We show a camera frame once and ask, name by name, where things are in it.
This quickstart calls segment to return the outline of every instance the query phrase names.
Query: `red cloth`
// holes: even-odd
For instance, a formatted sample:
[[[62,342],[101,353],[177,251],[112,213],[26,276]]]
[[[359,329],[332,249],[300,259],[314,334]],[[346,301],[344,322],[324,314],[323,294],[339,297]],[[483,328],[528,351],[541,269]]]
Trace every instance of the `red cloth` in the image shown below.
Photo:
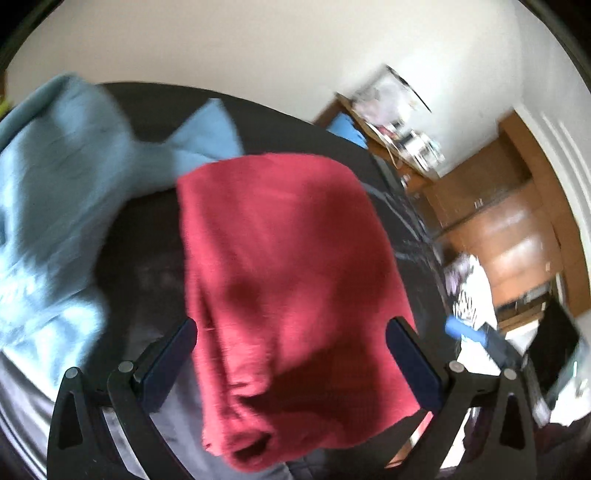
[[[203,444],[242,471],[362,443],[417,402],[385,343],[414,326],[359,180],[329,158],[224,160],[178,181]]]

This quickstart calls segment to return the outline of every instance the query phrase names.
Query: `light blue towel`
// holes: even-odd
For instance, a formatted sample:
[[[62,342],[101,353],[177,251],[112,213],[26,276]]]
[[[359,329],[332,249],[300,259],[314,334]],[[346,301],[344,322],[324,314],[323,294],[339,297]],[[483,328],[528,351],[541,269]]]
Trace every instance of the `light blue towel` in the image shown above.
[[[105,325],[92,274],[120,208],[242,145],[220,100],[151,144],[103,88],[60,76],[0,122],[0,150],[0,349],[54,398]]]

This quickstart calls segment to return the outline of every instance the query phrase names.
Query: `wooden cabinet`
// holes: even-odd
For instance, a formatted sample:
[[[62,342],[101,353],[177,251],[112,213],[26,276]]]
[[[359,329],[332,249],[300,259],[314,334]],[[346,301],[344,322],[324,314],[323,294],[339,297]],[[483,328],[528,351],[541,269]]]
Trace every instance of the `wooden cabinet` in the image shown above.
[[[550,217],[531,180],[444,238],[455,251],[478,257],[495,306],[517,299],[563,269]]]
[[[578,316],[591,309],[589,272],[562,185],[515,112],[500,122],[499,132],[498,141],[467,160],[470,164],[425,189],[447,228],[440,240],[451,252],[479,258],[495,306],[560,273],[567,306]],[[480,204],[480,198],[480,208],[471,204],[475,199]]]
[[[433,185],[422,195],[435,211],[441,228],[471,217],[507,197],[531,178],[509,138],[501,135]]]
[[[591,309],[591,292],[579,226],[569,201],[544,151],[519,115],[513,112],[499,123],[499,130],[515,145],[540,192],[560,248],[567,305],[572,315],[578,316]]]

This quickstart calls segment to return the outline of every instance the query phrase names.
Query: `yellow object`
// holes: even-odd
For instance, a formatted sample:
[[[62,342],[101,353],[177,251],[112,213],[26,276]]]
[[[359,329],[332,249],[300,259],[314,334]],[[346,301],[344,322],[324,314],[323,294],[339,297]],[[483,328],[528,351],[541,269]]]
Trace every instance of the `yellow object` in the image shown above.
[[[0,119],[4,118],[4,116],[8,113],[9,110],[10,103],[8,102],[8,100],[2,99],[2,97],[0,97]]]

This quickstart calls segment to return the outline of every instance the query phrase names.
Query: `blue handle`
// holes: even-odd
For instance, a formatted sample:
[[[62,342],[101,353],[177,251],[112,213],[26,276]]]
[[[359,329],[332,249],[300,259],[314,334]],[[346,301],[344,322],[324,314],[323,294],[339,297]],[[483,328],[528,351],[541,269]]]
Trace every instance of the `blue handle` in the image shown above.
[[[486,334],[469,327],[459,318],[450,315],[445,322],[445,333],[455,339],[460,339],[462,335],[481,344],[484,348],[488,343]]]

